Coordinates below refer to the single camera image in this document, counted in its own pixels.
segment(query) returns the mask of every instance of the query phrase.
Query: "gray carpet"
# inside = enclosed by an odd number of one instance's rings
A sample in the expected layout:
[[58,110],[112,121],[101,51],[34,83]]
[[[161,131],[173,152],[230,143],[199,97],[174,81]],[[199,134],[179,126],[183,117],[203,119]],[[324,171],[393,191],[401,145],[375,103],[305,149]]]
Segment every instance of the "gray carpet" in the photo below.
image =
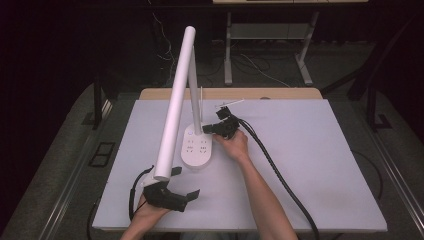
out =
[[[266,74],[284,80],[293,87],[301,87],[302,80],[293,59],[294,47],[298,43],[273,45],[272,54],[263,54],[263,46],[240,45],[234,50],[234,59],[238,59],[239,68],[233,66],[233,87],[282,87],[281,83],[271,80],[252,68],[243,53],[252,57]],[[306,64],[314,87],[322,88],[340,77],[345,76],[359,67],[372,50],[370,44],[335,44],[312,45],[306,57]],[[222,67],[222,47],[211,63],[201,63],[198,66],[199,85],[204,87],[224,87]],[[382,164],[382,157],[373,143],[373,133],[364,124],[364,104],[350,102],[345,93],[349,84],[336,89],[327,97],[334,113],[354,153],[358,165],[363,172],[371,191],[377,196],[379,191],[378,175],[369,161],[378,166],[384,180],[384,189],[379,206],[388,223],[389,231],[372,234],[347,233],[342,236],[323,234],[322,239],[422,239],[410,213],[405,207],[398,191]],[[106,111],[105,120],[96,131],[90,125],[82,124],[86,115],[93,111],[92,88],[86,89],[75,102],[68,118],[59,131],[54,143],[47,153],[42,165],[34,177],[19,207],[15,211],[9,225],[3,233],[2,240],[9,239],[39,239],[39,236],[49,236],[49,239],[87,239],[86,222],[93,203],[101,197],[109,171],[113,164],[116,151],[119,148],[126,123],[131,113],[138,93],[131,88],[123,88],[118,99],[112,101],[112,108]],[[405,181],[414,192],[419,202],[424,202],[423,185],[424,148],[393,109],[390,102],[382,95],[378,97],[378,113],[385,114],[393,129],[379,130],[378,136],[385,146]],[[87,164],[100,142],[114,142],[112,158],[105,168],[93,168]],[[60,197],[69,190],[69,201],[63,203],[60,214],[51,234],[43,233],[44,226],[49,220]],[[119,239],[121,233],[109,233],[100,230],[90,230],[92,239]],[[302,239],[313,239],[309,234],[302,234]]]

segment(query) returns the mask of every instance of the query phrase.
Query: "lamp base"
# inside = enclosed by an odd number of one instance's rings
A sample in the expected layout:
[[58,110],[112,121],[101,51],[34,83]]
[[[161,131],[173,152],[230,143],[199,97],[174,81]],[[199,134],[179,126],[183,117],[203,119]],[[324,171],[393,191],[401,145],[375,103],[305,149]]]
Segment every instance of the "lamp base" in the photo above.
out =
[[190,169],[202,169],[209,163],[212,153],[212,135],[194,133],[194,124],[184,131],[181,158],[186,167]]

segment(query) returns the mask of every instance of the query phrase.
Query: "black clamp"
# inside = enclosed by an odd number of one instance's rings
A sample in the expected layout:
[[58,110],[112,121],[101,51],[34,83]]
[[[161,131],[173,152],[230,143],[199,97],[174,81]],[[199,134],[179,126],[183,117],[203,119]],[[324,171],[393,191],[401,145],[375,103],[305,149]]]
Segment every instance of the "black clamp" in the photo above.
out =
[[[181,173],[181,167],[172,169],[171,176]],[[172,193],[168,190],[169,182],[157,182],[155,184],[144,187],[144,196],[147,202],[155,207],[170,209],[173,211],[184,212],[188,202],[191,202],[199,197],[200,190],[188,193],[186,196]]]
[[225,139],[231,139],[240,127],[238,118],[231,114],[227,106],[222,107],[216,114],[222,121],[217,124],[203,126],[203,132],[206,134],[214,133],[221,135]]

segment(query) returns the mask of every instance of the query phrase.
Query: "white table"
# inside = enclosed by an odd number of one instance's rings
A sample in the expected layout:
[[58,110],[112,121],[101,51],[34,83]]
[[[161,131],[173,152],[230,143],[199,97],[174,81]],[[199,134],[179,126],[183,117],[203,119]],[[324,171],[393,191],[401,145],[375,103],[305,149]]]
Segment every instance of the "white table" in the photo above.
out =
[[[386,231],[387,224],[330,105],[318,98],[245,100],[231,105],[230,110],[254,127],[281,174],[321,232]],[[215,105],[223,101],[204,101],[204,122],[219,121]],[[155,164],[167,106],[167,100],[139,100],[135,103],[93,227],[123,230],[129,225],[129,190],[137,175]],[[192,122],[190,108],[190,102],[185,101],[180,132]],[[305,216],[284,190],[259,147],[252,138],[249,140],[249,151],[255,165],[282,203],[294,229],[310,231]],[[256,229],[242,175],[221,146],[213,143],[210,164],[193,172],[182,163],[181,145],[179,138],[174,166],[182,166],[183,172],[171,179],[168,188],[182,195],[200,189],[200,196],[188,203],[184,213],[167,214],[153,230]],[[139,186],[136,199],[141,192]]]

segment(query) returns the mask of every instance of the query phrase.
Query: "floor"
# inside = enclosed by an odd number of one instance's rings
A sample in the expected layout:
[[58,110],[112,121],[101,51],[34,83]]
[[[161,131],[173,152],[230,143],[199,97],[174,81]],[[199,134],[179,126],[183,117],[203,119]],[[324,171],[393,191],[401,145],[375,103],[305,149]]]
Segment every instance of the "floor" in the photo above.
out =
[[[222,41],[214,41],[212,45],[211,57],[198,59],[198,83],[203,87],[226,87],[222,64],[224,45]],[[304,87],[293,58],[300,46],[301,43],[296,41],[233,43],[232,87],[284,87],[285,84]],[[313,87],[322,89],[354,71],[367,59],[373,47],[370,43],[312,44],[305,62],[314,81]],[[170,86],[172,77],[169,78],[169,73],[172,75],[173,71],[166,69],[164,72],[168,74],[155,82]],[[349,85],[343,85],[324,97],[330,101],[389,230],[367,234],[323,233],[321,237],[423,239],[424,232],[416,224],[420,215],[414,219],[414,211],[409,207],[414,203],[405,204],[411,198],[407,193],[400,192],[406,186],[412,192],[412,199],[417,203],[424,202],[421,191],[424,183],[424,147],[390,101],[381,94],[378,95],[377,112],[388,118],[392,128],[372,132],[364,121],[365,97],[360,101],[349,101],[346,97]],[[2,240],[86,239],[87,235],[91,239],[119,239],[121,233],[92,228],[87,230],[87,223],[95,214],[96,203],[101,198],[126,122],[139,96],[138,91],[137,87],[121,85],[118,97],[106,101],[104,119],[97,130],[92,130],[90,121],[93,112],[92,86],[81,93],[3,233]],[[87,166],[101,142],[115,143],[109,163],[104,168]],[[399,177],[396,178],[397,175],[391,171],[391,163],[397,167],[405,184],[397,182]],[[299,237],[313,239],[310,234],[300,234]]]

